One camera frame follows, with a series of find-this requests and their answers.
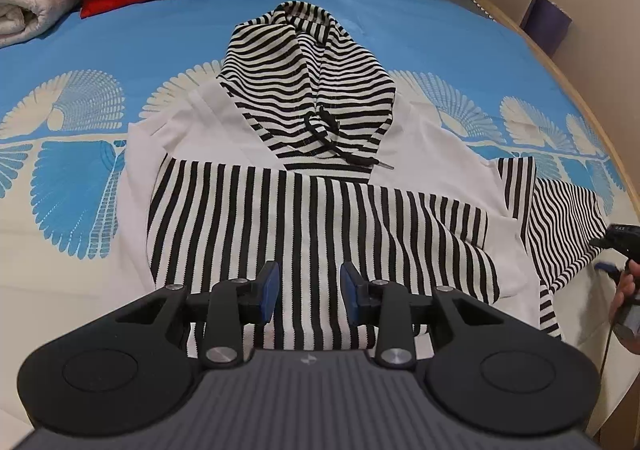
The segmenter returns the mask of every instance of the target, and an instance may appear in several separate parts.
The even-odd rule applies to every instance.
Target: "drawstring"
[[[321,108],[319,110],[318,114],[319,114],[320,118],[325,123],[327,123],[329,130],[337,135],[338,130],[339,130],[340,127],[339,127],[338,122],[336,121],[335,117],[332,116],[329,112],[327,112],[324,108]],[[356,154],[351,154],[349,152],[345,152],[340,147],[336,146],[334,143],[329,141],[325,136],[323,136],[321,133],[318,132],[318,130],[316,130],[314,128],[314,126],[311,124],[311,118],[313,116],[314,116],[313,112],[308,112],[305,115],[305,128],[306,128],[306,130],[315,139],[317,139],[320,143],[322,143],[327,148],[329,148],[332,151],[334,151],[335,153],[337,153],[338,156],[340,156],[342,159],[347,161],[349,164],[357,165],[357,166],[380,165],[383,168],[388,168],[389,170],[393,170],[394,169],[393,166],[388,165],[386,163],[383,163],[382,161],[380,161],[379,159],[376,159],[375,157],[363,157],[363,156],[360,156],[360,155],[356,155]]]

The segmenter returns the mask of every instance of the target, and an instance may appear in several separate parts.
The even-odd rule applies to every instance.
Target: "bed sheet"
[[[215,76],[234,25],[282,1],[159,0],[86,20],[72,13],[47,35],[0,51],[1,286],[89,300],[100,293],[127,124]],[[480,155],[532,155],[540,176],[594,190],[610,217],[636,221],[596,134],[520,36],[443,0],[307,1],[331,12]],[[575,292],[558,299],[561,325],[598,359],[610,286],[597,276],[575,280]],[[593,313],[574,298],[585,292],[600,296]],[[101,313],[53,310],[43,321],[66,314],[80,324]],[[4,340],[12,318],[2,314]],[[32,349],[46,341],[27,330]],[[638,361],[620,354],[625,372],[603,416],[638,373]],[[24,418],[13,381],[26,352],[18,356],[0,362],[0,408]]]

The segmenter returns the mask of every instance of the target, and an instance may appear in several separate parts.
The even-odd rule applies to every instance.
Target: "white blanket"
[[[0,0],[0,48],[44,33],[78,0]]]

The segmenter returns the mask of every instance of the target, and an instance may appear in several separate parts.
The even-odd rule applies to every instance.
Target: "wall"
[[[494,0],[519,22],[530,0]],[[574,20],[554,61],[603,125],[640,189],[640,0],[552,0]]]

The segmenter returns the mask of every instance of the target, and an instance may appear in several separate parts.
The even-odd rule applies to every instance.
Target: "blue bedspread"
[[[0,211],[15,199],[14,226],[18,210],[30,209],[24,227],[59,252],[105,257],[127,123],[214,76],[234,25],[282,1],[159,0],[87,20],[73,13],[46,36],[1,49]],[[515,33],[443,0],[308,1],[482,156],[534,155],[539,175],[595,190],[607,213],[628,200],[596,135]]]

